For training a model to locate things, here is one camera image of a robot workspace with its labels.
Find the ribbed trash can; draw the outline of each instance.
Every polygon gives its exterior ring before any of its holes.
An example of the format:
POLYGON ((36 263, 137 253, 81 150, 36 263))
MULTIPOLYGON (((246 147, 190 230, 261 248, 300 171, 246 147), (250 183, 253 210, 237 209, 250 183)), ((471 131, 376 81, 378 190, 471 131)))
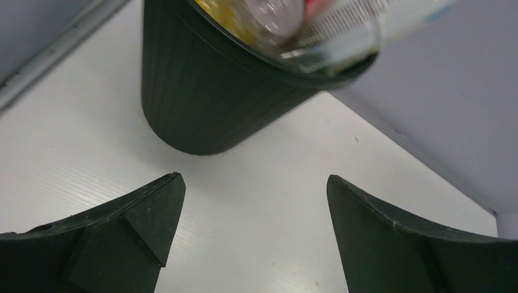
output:
POLYGON ((230 149, 376 58, 332 78, 305 74, 241 43, 194 0, 145 0, 143 46, 146 119, 165 143, 196 155, 230 149))

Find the gray wall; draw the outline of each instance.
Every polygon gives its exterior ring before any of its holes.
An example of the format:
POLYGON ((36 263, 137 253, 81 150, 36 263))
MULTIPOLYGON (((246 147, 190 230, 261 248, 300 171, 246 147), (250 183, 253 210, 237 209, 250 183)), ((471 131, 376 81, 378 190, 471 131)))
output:
POLYGON ((0 83, 55 40, 93 0, 0 0, 0 83))
POLYGON ((518 1, 460 0, 334 95, 489 211, 518 212, 518 1))

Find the black trash can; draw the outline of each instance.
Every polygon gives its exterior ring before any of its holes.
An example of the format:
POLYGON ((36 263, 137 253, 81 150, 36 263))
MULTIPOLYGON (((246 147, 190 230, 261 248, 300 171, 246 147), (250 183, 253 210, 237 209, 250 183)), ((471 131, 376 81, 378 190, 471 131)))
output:
POLYGON ((333 78, 305 74, 241 43, 194 0, 145 0, 142 107, 167 144, 217 154, 320 90, 349 84, 375 58, 333 78))

